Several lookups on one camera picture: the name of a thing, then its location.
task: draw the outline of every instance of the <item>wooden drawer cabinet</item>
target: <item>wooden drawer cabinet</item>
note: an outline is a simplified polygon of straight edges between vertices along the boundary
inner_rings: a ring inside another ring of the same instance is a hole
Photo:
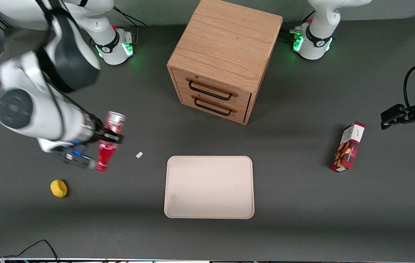
[[[201,0],[167,67],[184,105],[246,125],[282,17]]]

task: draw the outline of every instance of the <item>black metal handle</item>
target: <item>black metal handle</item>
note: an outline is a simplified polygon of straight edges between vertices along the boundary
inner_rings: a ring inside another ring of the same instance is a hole
[[[209,108],[207,106],[198,104],[198,103],[196,103],[197,101],[198,101],[198,98],[194,98],[194,105],[196,105],[196,106],[198,106],[200,108],[204,108],[206,110],[210,110],[212,112],[216,112],[217,114],[224,115],[224,116],[229,116],[232,113],[232,110],[231,109],[229,109],[229,113],[224,113],[224,112],[221,112],[219,110],[214,110],[213,108]]]
[[[216,95],[216,94],[214,94],[214,93],[210,93],[210,92],[204,91],[204,90],[202,90],[202,89],[195,88],[195,87],[193,87],[191,84],[193,84],[193,81],[192,81],[192,80],[190,80],[190,82],[188,83],[188,86],[190,87],[190,89],[191,89],[191,90],[194,90],[194,91],[196,91],[196,92],[199,92],[199,93],[203,93],[203,94],[206,94],[206,95],[212,96],[212,97],[214,97],[214,98],[216,98],[216,99],[219,99],[219,100],[230,100],[230,99],[232,98],[232,95],[233,95],[233,94],[231,93],[228,97],[222,97],[222,96]]]

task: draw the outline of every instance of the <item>red cup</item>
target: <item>red cup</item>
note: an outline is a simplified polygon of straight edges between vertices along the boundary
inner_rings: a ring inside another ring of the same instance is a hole
[[[105,127],[114,133],[121,134],[125,125],[126,117],[120,113],[109,111]],[[104,140],[99,141],[99,158],[97,160],[96,170],[99,172],[107,171],[108,162],[118,148],[118,144]]]

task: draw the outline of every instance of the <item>power cord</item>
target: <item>power cord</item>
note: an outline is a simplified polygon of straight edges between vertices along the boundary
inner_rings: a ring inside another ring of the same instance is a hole
[[[47,7],[45,7],[45,5],[40,1],[40,0],[35,0],[37,2],[37,4],[39,5],[39,7],[41,8],[42,12],[44,13],[45,17],[50,17],[50,13],[49,10],[47,9]],[[51,30],[50,30],[50,23],[49,23],[49,28],[47,30],[47,35],[46,37],[44,37],[44,40],[42,42],[42,48],[45,46],[45,44],[47,43],[48,38],[51,35]],[[52,84],[52,81],[50,81],[50,79],[45,75],[45,73],[41,70],[42,72],[42,77],[45,81],[45,85],[47,86],[47,89],[49,90],[49,93],[52,97],[54,106],[57,108],[57,111],[60,115],[60,120],[61,120],[61,134],[60,136],[55,139],[54,141],[59,141],[63,138],[63,136],[66,134],[66,125],[64,122],[64,115],[62,112],[62,109],[58,103],[57,97],[55,96],[54,92],[52,91],[52,88],[54,90],[56,90],[57,92],[59,92],[64,98],[66,98],[70,103],[72,103],[74,106],[78,107],[81,111],[83,111],[84,113],[86,113],[87,115],[89,115],[90,118],[95,120],[95,115],[91,114],[89,111],[87,111],[85,108],[83,108],[81,105],[79,105],[78,103],[76,103],[74,100],[72,100],[72,98],[70,98],[68,95],[66,95],[66,93],[62,92],[61,90],[59,90],[57,87],[55,87],[55,85]]]
[[[406,74],[406,77],[404,78],[404,86],[403,86],[403,93],[404,93],[404,102],[406,103],[406,107],[408,109],[411,109],[411,106],[409,105],[409,100],[407,98],[407,81],[409,80],[409,76],[411,73],[415,70],[415,66],[413,66]]]
[[[50,245],[50,243],[49,243],[48,241],[46,241],[45,239],[42,239],[42,240],[39,240],[39,241],[37,241],[37,242],[33,243],[32,245],[28,246],[26,249],[22,250],[22,251],[21,251],[21,253],[19,253],[19,254],[17,254],[17,255],[7,255],[7,256],[1,256],[0,258],[17,258],[17,257],[21,256],[21,255],[22,255],[22,253],[26,252],[29,248],[32,248],[33,246],[37,245],[38,243],[40,243],[40,242],[42,242],[42,241],[43,241],[43,242],[45,242],[45,243],[47,243],[47,245],[49,246],[50,250],[51,250],[51,251],[52,251],[52,253],[53,253],[53,256],[54,256],[55,260],[57,261],[57,263],[60,263],[60,261],[59,261],[59,259],[58,259],[58,256],[57,256],[57,253],[55,253],[55,250],[53,249],[53,247],[52,247],[52,246]]]
[[[136,45],[138,43],[138,40],[139,40],[139,25],[136,25],[136,23],[133,22],[133,20],[131,20],[131,19],[134,19],[134,20],[138,21],[139,23],[141,23],[145,27],[148,27],[148,25],[146,25],[146,23],[142,22],[141,20],[138,20],[138,19],[132,17],[131,15],[128,15],[128,14],[122,12],[116,6],[114,6],[114,10],[117,11],[118,13],[121,13],[128,21],[130,21],[136,27],[136,40],[134,42],[134,44]]]
[[[315,11],[313,10],[313,11],[311,11],[311,13],[309,14],[309,15],[307,15],[303,20],[302,20],[302,22],[305,22],[307,19],[308,19],[308,17],[310,17],[313,13],[314,13]]]
[[[138,21],[139,23],[142,23],[145,27],[148,27],[148,25],[146,25],[144,22],[142,22],[141,20],[138,20],[138,19],[136,19],[136,18],[134,18],[134,17],[132,17],[131,15],[128,15],[128,14],[126,14],[126,13],[124,13],[124,12],[122,12],[121,10],[119,10],[119,8],[118,7],[115,7],[114,6],[114,10],[116,10],[118,13],[121,13],[122,15],[124,15],[126,18],[131,18],[131,19],[134,19],[134,20],[136,20],[136,21]]]

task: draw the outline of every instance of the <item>black cable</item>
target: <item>black cable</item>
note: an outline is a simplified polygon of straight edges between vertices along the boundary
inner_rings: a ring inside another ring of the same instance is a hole
[[[83,108],[81,105],[79,105],[76,101],[74,101],[72,98],[70,98],[66,93],[62,92],[61,90],[55,88],[56,91],[58,91],[64,98],[66,98],[70,103],[72,103],[74,106],[78,107],[80,110],[82,110],[84,113],[89,115],[91,118],[94,117],[92,113],[87,111],[85,108]]]
[[[308,19],[308,17],[310,17],[313,13],[314,13],[315,11],[313,10],[313,11],[311,11],[311,13],[309,14],[309,15],[307,15],[303,20],[302,20],[302,22],[305,22],[307,19]]]
[[[136,27],[136,41],[134,42],[135,45],[138,43],[138,39],[139,39],[139,27]]]
[[[136,25],[136,23],[134,23],[133,20],[129,19],[124,13],[119,11],[118,8],[114,7],[114,10],[117,11],[118,13],[121,13],[124,16],[124,18],[126,18],[128,21],[130,21],[135,27],[138,27],[138,25]]]
[[[277,35],[278,37],[282,38],[283,40],[292,41],[292,38],[283,37],[281,35]]]
[[[122,15],[124,15],[124,16],[127,16],[127,17],[129,17],[129,18],[131,18],[131,19],[134,19],[134,20],[138,21],[139,23],[142,23],[145,27],[148,27],[148,25],[146,25],[146,23],[144,23],[143,21],[138,20],[138,19],[136,19],[136,18],[132,17],[131,15],[128,15],[128,14],[126,14],[126,13],[122,12],[121,10],[119,10],[119,8],[118,8],[118,7],[115,7],[115,6],[114,6],[114,10],[116,10],[118,13],[121,13],[121,14],[122,14]]]
[[[126,15],[124,15],[123,13],[121,13],[123,15],[124,18],[126,18],[128,21],[130,21],[136,28],[138,27],[138,25],[136,25],[136,23],[133,22],[133,20],[129,19]]]
[[[7,256],[1,256],[0,258],[17,258],[19,256],[22,255],[22,253],[26,252],[29,248],[32,248],[33,246],[37,245],[37,243],[40,243],[44,241],[45,243],[47,243],[47,245],[49,245],[50,250],[53,253],[53,256],[55,258],[55,260],[57,261],[57,263],[60,263],[60,261],[58,260],[58,256],[57,253],[55,253],[55,250],[53,249],[53,247],[50,245],[50,243],[48,241],[46,241],[45,239],[39,240],[35,243],[33,243],[32,245],[28,246],[26,249],[22,250],[21,253],[17,254],[17,255],[7,255]]]
[[[61,110],[60,104],[58,103],[57,97],[55,97],[55,94],[53,93],[52,88],[50,88],[50,85],[52,85],[52,83],[49,83],[47,81],[47,79],[45,78],[45,74],[43,73],[42,70],[41,70],[41,72],[42,72],[43,79],[45,80],[45,85],[49,89],[50,95],[52,96],[53,103],[55,104],[55,107],[58,110],[58,114],[60,115],[60,120],[61,120],[61,133],[60,133],[60,136],[58,138],[56,138],[55,140],[52,140],[52,141],[59,141],[59,140],[63,139],[63,136],[66,133],[63,111]]]
[[[411,109],[411,106],[409,105],[409,100],[407,98],[407,81],[409,80],[409,76],[411,73],[415,70],[415,66],[413,66],[406,74],[406,77],[404,78],[404,86],[403,86],[403,93],[404,93],[404,102],[406,103],[406,107],[408,109]]]

